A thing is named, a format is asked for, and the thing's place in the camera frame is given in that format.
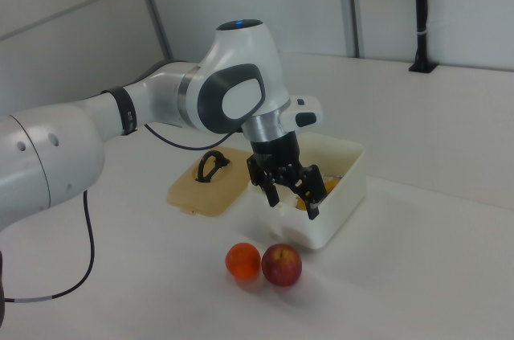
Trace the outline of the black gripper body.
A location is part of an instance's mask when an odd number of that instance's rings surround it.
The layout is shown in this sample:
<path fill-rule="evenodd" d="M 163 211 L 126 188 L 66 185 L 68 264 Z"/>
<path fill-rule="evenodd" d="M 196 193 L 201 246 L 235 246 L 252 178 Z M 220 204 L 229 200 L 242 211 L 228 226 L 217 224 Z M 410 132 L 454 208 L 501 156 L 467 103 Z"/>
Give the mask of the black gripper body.
<path fill-rule="evenodd" d="M 254 167 L 271 174 L 298 174 L 301 171 L 300 147 L 295 132 L 272 141 L 252 142 L 249 161 Z"/>

